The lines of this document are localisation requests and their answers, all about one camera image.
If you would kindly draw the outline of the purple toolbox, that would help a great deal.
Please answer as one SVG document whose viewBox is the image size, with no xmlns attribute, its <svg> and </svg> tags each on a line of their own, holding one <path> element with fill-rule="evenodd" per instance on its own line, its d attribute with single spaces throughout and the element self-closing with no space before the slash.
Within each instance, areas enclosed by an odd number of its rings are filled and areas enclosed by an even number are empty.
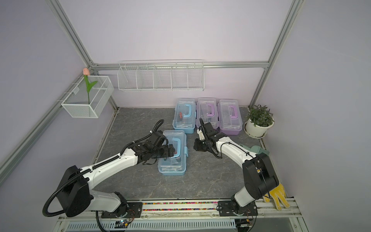
<svg viewBox="0 0 371 232">
<path fill-rule="evenodd" d="M 243 122 L 237 100 L 221 99 L 217 109 L 220 131 L 226 135 L 238 135 L 243 128 Z"/>
<path fill-rule="evenodd" d="M 200 119 L 204 123 L 211 123 L 214 129 L 219 127 L 217 101 L 215 98 L 199 98 L 196 104 L 196 127 L 200 124 Z"/>
</svg>

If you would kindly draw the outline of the blue toolbox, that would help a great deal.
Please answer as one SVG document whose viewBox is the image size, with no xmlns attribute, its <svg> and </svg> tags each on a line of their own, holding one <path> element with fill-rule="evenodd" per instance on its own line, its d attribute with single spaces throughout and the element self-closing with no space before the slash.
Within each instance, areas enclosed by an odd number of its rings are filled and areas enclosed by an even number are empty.
<svg viewBox="0 0 371 232">
<path fill-rule="evenodd" d="M 165 130 L 163 133 L 168 139 L 168 144 L 175 148 L 175 154 L 173 157 L 161 158 L 157 165 L 158 171 L 164 176 L 183 176 L 188 158 L 186 134 L 183 130 Z"/>
<path fill-rule="evenodd" d="M 179 119 L 179 112 L 183 114 L 183 119 Z M 178 98 L 175 106 L 173 128 L 183 130 L 186 134 L 192 134 L 196 123 L 196 103 L 194 99 Z"/>
</svg>

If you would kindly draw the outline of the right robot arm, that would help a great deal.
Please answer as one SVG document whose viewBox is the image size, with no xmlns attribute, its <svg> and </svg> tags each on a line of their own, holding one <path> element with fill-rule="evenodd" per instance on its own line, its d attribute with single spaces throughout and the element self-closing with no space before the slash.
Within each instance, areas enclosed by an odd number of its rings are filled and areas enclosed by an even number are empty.
<svg viewBox="0 0 371 232">
<path fill-rule="evenodd" d="M 231 210 L 237 215 L 247 211 L 247 206 L 264 198 L 279 186 L 279 179 L 270 158 L 265 153 L 253 153 L 233 142 L 226 134 L 214 129 L 211 123 L 200 120 L 195 139 L 196 151 L 209 152 L 216 158 L 229 157 L 241 167 L 244 186 L 231 197 Z"/>
</svg>

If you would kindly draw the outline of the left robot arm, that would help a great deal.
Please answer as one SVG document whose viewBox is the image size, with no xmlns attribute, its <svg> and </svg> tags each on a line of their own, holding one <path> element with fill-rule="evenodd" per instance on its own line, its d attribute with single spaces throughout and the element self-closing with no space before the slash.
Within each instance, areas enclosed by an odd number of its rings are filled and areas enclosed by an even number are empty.
<svg viewBox="0 0 371 232">
<path fill-rule="evenodd" d="M 105 193 L 94 188 L 104 180 L 150 159 L 171 158 L 175 148 L 161 131 L 124 146 L 122 151 L 91 166 L 68 168 L 55 192 L 47 199 L 42 214 L 54 217 L 65 214 L 75 217 L 85 211 L 106 211 L 116 217 L 129 212 L 127 200 L 119 192 Z"/>
</svg>

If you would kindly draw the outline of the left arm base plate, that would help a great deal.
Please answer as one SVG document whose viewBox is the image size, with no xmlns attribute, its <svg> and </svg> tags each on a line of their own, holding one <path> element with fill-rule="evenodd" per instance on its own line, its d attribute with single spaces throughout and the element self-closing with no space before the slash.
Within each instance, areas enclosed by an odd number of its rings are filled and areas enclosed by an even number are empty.
<svg viewBox="0 0 371 232">
<path fill-rule="evenodd" d="M 129 202 L 114 212 L 103 211 L 101 218 L 140 218 L 143 211 L 142 202 Z"/>
</svg>

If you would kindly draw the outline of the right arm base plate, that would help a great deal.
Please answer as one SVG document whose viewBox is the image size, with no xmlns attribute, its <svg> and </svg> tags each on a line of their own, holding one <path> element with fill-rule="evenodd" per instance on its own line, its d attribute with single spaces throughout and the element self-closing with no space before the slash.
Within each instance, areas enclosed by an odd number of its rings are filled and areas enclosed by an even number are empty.
<svg viewBox="0 0 371 232">
<path fill-rule="evenodd" d="M 258 210 L 255 202 L 251 202 L 246 206 L 239 206 L 235 201 L 218 201 L 216 210 L 222 217 L 231 216 L 257 216 Z"/>
</svg>

